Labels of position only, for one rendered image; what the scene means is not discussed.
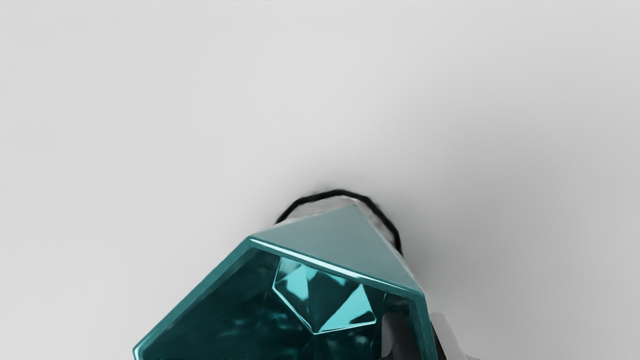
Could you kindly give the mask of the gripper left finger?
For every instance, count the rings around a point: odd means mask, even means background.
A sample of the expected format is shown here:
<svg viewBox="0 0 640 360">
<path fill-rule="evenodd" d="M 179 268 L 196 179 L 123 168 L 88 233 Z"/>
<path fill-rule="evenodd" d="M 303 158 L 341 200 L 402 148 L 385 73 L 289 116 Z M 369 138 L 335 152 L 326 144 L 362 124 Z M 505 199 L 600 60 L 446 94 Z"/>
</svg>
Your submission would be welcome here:
<svg viewBox="0 0 640 360">
<path fill-rule="evenodd" d="M 381 341 L 381 360 L 422 360 L 409 323 L 400 312 L 383 315 Z"/>
</svg>

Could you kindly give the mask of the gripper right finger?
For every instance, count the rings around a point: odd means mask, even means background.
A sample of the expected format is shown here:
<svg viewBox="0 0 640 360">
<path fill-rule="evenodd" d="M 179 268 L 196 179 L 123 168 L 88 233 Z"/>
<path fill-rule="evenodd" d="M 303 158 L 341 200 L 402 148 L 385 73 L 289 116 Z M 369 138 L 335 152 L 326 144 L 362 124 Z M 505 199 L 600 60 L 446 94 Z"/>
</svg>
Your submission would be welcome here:
<svg viewBox="0 0 640 360">
<path fill-rule="evenodd" d="M 479 360 L 466 354 L 453 330 L 450 320 L 442 312 L 430 312 L 430 324 L 438 360 Z"/>
</svg>

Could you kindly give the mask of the teal faceted mug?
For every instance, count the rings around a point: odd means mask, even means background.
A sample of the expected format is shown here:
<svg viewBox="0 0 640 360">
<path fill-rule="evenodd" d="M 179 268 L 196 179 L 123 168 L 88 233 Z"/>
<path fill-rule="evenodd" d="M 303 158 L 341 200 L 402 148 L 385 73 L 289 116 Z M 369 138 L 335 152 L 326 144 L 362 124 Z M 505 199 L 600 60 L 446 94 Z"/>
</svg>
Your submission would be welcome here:
<svg viewBox="0 0 640 360">
<path fill-rule="evenodd" d="M 290 218 L 242 240 L 134 347 L 134 360 L 381 360 L 402 313 L 438 360 L 425 294 L 356 205 Z"/>
</svg>

